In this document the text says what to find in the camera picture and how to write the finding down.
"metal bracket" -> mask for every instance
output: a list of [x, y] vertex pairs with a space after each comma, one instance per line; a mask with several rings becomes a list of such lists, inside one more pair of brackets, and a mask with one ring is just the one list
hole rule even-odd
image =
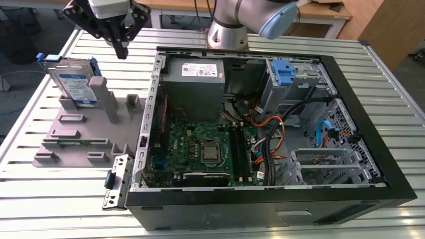
[[102, 207], [104, 211], [127, 210], [126, 199], [131, 185], [134, 162], [135, 158], [128, 154], [115, 158], [114, 166], [106, 179], [107, 193]]

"metal rail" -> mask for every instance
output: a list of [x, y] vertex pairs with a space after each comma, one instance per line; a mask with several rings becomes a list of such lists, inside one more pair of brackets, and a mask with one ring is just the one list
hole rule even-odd
[[[375, 53], [357, 41], [250, 35], [256, 51], [335, 56], [383, 139], [420, 197], [397, 208], [377, 210], [343, 225], [148, 232], [128, 211], [102, 211], [102, 168], [35, 168], [31, 164], [60, 103], [46, 77], [0, 147], [0, 238], [425, 238], [425, 127], [423, 112]], [[95, 56], [116, 97], [146, 97], [158, 46], [206, 48], [202, 32], [144, 29], [119, 60], [103, 40], [80, 30], [62, 51]]]

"sticker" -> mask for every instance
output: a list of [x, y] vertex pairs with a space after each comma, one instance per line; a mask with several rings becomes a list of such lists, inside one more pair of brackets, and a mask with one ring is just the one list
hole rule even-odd
[[263, 113], [263, 109], [262, 109], [259, 106], [255, 107], [255, 110], [256, 110], [260, 114]]
[[264, 179], [264, 173], [263, 172], [258, 172], [258, 179]]
[[88, 87], [88, 79], [86, 75], [59, 74], [63, 81], [66, 91], [71, 98], [80, 104], [95, 104], [96, 96], [92, 89]]
[[336, 18], [336, 19], [351, 19], [349, 16], [335, 16], [333, 18]]
[[182, 75], [218, 77], [218, 65], [186, 63], [182, 66]]

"gray 3d-printed holder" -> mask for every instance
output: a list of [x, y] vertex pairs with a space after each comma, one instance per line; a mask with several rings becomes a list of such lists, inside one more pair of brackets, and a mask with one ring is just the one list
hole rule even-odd
[[104, 77], [92, 77], [90, 87], [100, 107], [79, 108], [74, 100], [59, 99], [63, 108], [34, 157], [35, 167], [111, 167], [116, 156], [135, 155], [144, 101], [138, 95], [115, 98]]

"blue drive bracket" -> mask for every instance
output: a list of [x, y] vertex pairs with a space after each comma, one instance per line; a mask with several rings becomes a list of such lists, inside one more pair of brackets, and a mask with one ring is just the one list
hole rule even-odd
[[290, 86], [295, 80], [295, 68], [288, 60], [274, 60], [274, 69], [280, 86]]

